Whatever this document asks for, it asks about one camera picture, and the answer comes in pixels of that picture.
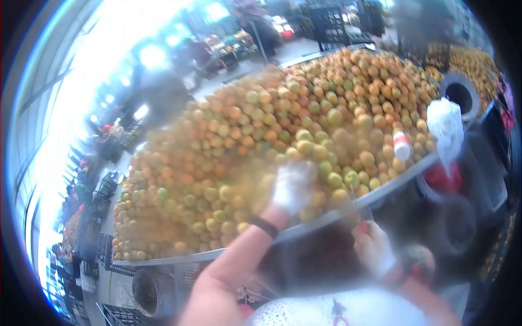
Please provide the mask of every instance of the person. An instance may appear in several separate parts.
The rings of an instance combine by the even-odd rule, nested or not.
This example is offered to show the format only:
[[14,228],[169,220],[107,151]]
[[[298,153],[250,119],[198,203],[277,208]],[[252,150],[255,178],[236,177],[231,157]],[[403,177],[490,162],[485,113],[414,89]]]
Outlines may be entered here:
[[279,299],[243,319],[236,289],[255,271],[277,232],[309,204],[314,171],[304,162],[280,167],[271,204],[201,272],[179,325],[461,325],[440,297],[398,263],[386,233],[374,222],[367,223],[367,230],[356,227],[351,232],[354,249],[388,291],[369,288]]
[[141,72],[138,86],[122,103],[121,125],[129,125],[135,112],[146,105],[148,113],[143,117],[145,130],[154,130],[170,123],[185,109],[194,97],[188,92],[181,77],[176,74],[171,63]]
[[252,36],[257,47],[263,47],[267,60],[277,64],[274,59],[276,31],[268,24],[268,15],[259,2],[257,0],[234,0],[232,6],[241,28]]
[[80,263],[81,258],[73,254],[71,248],[62,248],[62,244],[54,244],[51,251],[56,255],[56,260],[59,261],[65,272],[70,275],[71,279],[80,277]]
[[185,38],[183,44],[187,49],[188,57],[196,62],[196,69],[203,74],[206,74],[210,70],[227,67],[223,60],[218,59],[212,54],[212,48],[207,42]]

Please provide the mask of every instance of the bracelet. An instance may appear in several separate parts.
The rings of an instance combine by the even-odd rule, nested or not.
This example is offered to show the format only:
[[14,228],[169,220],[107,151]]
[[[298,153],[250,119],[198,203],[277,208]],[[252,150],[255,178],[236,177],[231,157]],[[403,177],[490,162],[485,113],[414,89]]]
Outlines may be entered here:
[[277,228],[272,223],[258,216],[251,217],[250,224],[257,226],[261,230],[268,233],[268,235],[271,236],[272,239],[275,239],[279,234],[279,230],[277,230]]

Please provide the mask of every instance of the white glove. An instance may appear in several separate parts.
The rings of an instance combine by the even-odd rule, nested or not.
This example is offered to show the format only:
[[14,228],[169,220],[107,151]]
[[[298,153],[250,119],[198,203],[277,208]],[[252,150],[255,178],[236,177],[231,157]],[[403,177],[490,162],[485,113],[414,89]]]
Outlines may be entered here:
[[352,230],[353,248],[359,259],[377,278],[385,276],[396,259],[386,233],[373,221],[367,221],[367,234],[359,226]]
[[315,167],[306,162],[291,161],[279,168],[272,202],[290,216],[305,208],[312,198],[310,180]]

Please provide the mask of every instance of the round bin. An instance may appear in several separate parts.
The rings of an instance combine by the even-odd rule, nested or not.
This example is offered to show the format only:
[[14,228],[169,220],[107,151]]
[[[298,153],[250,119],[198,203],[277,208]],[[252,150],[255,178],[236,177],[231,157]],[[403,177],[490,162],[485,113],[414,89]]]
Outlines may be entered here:
[[134,274],[132,290],[136,309],[147,317],[166,317],[176,311],[175,284],[169,275],[140,269]]

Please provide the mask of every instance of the fruit stall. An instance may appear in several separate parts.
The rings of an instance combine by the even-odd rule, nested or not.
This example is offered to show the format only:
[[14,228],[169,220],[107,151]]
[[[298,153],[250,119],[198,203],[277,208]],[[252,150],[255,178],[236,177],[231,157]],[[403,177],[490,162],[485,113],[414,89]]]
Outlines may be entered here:
[[347,201],[378,207],[438,161],[426,124],[438,83],[422,68],[364,44],[282,67],[189,102],[147,135],[113,210],[114,265],[215,259],[268,205],[289,160],[316,165],[314,195],[275,243],[341,220]]

